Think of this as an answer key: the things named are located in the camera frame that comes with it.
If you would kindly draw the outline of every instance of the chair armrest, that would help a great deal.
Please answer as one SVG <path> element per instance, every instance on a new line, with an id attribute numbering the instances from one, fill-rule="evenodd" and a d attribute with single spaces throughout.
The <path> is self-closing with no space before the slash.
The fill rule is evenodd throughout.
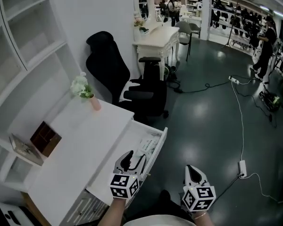
<path id="1" fill-rule="evenodd" d="M 142 57 L 138 60 L 140 63 L 146 63 L 146 62 L 160 62 L 161 59 L 158 57 Z"/>
<path id="2" fill-rule="evenodd" d="M 129 91 L 124 92 L 124 98 L 128 100 L 149 100 L 152 99 L 153 92 L 143 92 L 143 91 Z"/>

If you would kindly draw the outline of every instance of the white column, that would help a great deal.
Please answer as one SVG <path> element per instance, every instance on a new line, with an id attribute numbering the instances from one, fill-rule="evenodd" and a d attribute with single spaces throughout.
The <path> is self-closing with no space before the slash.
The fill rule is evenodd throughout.
<path id="1" fill-rule="evenodd" d="M 202 21 L 201 21 L 201 33 L 200 33 L 200 39 L 201 40 L 208 40 L 208 20 L 209 20 L 209 14 L 210 14 L 210 0 L 202 0 Z"/>

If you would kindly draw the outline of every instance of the power strip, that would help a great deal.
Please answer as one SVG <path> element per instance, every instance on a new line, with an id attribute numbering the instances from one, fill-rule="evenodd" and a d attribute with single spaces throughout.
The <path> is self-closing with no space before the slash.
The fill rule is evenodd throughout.
<path id="1" fill-rule="evenodd" d="M 245 160 L 238 162 L 239 177 L 245 178 L 247 176 Z"/>
<path id="2" fill-rule="evenodd" d="M 233 82 L 233 83 L 235 83 L 235 84 L 237 84 L 237 85 L 240 84 L 239 80 L 234 79 L 232 76 L 229 76 L 229 77 L 228 77 L 228 80 L 231 81 L 231 82 Z"/>

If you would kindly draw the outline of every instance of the black office chair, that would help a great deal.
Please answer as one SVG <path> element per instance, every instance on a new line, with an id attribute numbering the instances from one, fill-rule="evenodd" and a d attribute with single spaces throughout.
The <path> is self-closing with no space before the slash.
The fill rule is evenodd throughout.
<path id="1" fill-rule="evenodd" d="M 139 61 L 146 63 L 144 79 L 131 80 L 140 86 L 129 87 L 124 93 L 125 99 L 132 101 L 119 102 L 119 97 L 125 84 L 130 79 L 130 72 L 125 65 L 113 36 L 108 32 L 98 32 L 87 39 L 92 53 L 86 61 L 89 72 L 98 79 L 112 94 L 112 104 L 135 113 L 134 119 L 147 123 L 146 116 L 168 117 L 165 111 L 166 83 L 159 80 L 160 58 L 144 57 Z M 158 69 L 157 78 L 145 76 L 146 70 Z"/>

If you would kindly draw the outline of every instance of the white desk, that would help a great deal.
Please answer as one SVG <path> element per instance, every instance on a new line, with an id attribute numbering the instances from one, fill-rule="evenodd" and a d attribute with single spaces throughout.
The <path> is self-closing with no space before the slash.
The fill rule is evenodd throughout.
<path id="1" fill-rule="evenodd" d="M 62 139 L 45 160 L 28 194 L 52 226 L 80 225 L 99 218 L 112 202 L 108 179 L 116 159 L 129 150 L 136 152 L 145 134 L 159 134 L 159 143 L 142 175 L 145 179 L 166 139 L 167 129 L 140 124 L 132 120 L 133 112 L 100 103 L 102 109 L 96 112 L 88 101 L 82 103 L 76 97 L 50 124 Z M 84 192 L 86 187 L 93 195 Z"/>
<path id="2" fill-rule="evenodd" d="M 159 57 L 160 80 L 164 79 L 165 58 L 169 55 L 170 49 L 176 45 L 175 58 L 178 59 L 179 49 L 179 28 L 160 26 L 152 30 L 150 34 L 141 40 L 134 42 L 137 45 L 138 60 L 142 57 Z M 138 62 L 141 74 L 144 72 L 144 64 Z"/>

